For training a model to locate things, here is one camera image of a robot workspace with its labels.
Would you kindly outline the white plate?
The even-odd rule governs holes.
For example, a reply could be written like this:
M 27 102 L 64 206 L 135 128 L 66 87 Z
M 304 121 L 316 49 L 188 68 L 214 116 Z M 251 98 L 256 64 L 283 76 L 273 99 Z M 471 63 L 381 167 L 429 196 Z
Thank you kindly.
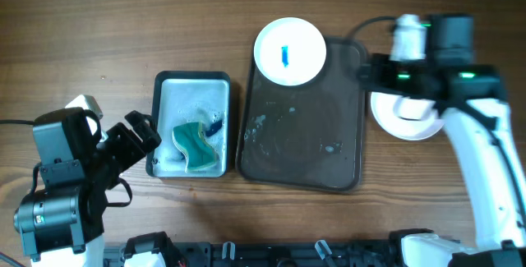
M 253 58 L 259 72 L 282 86 L 312 81 L 321 71 L 327 46 L 321 32 L 309 21 L 285 17 L 272 21 L 257 35 Z
M 370 107 L 379 126 L 401 140 L 419 141 L 434 136 L 444 126 L 435 102 L 395 94 L 371 92 Z

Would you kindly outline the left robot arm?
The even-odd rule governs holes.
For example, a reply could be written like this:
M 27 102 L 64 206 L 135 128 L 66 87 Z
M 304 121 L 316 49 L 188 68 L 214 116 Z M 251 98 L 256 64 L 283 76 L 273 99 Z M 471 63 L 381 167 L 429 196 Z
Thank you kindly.
M 104 263 L 105 192 L 124 185 L 120 175 L 154 151 L 161 139 L 151 116 L 131 111 L 103 138 L 99 118 L 83 108 L 62 108 L 33 125 L 40 161 L 13 217 L 24 255 L 33 266 L 101 266 Z

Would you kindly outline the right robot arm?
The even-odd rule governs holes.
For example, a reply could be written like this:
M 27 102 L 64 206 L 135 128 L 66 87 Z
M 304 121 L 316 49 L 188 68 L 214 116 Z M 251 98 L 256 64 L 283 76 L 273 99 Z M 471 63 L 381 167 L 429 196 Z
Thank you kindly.
M 402 140 L 443 131 L 473 209 L 476 244 L 427 229 L 390 234 L 400 266 L 522 266 L 525 175 L 514 145 L 510 105 L 497 69 L 477 64 L 473 18 L 435 14 L 394 18 L 390 53 L 374 53 L 358 80 L 376 122 Z

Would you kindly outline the black-rimmed metal wash tray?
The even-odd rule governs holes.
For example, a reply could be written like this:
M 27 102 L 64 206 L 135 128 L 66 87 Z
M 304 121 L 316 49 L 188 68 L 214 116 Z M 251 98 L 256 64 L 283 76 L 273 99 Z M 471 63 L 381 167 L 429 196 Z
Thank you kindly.
M 162 71 L 155 77 L 151 115 L 161 144 L 147 156 L 152 177 L 221 177 L 228 167 L 230 78 L 221 71 Z M 216 162 L 198 169 L 174 140 L 173 129 L 198 122 L 202 137 L 213 148 Z

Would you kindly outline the white plate top, blue stain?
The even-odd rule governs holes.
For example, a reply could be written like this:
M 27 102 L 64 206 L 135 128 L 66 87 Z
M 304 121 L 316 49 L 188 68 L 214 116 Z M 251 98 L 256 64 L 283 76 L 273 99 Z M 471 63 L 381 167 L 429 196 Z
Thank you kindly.
M 321 71 L 327 46 L 321 32 L 309 21 L 285 17 L 272 21 L 257 35 L 253 58 L 259 72 L 282 86 L 312 81 Z

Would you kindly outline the dark brown serving tray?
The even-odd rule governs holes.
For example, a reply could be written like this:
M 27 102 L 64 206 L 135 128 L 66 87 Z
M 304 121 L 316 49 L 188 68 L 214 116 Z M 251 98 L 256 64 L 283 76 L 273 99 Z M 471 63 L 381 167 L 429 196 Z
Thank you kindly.
M 282 86 L 251 65 L 235 168 L 248 181 L 345 194 L 362 179 L 366 93 L 362 43 L 328 37 L 321 72 Z

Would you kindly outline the green and yellow sponge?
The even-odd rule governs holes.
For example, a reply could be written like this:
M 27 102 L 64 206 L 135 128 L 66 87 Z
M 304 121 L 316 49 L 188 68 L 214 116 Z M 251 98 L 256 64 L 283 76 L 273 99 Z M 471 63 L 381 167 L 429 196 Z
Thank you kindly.
M 173 128 L 173 143 L 186 160 L 187 172 L 214 166 L 219 156 L 206 141 L 202 122 L 189 122 Z

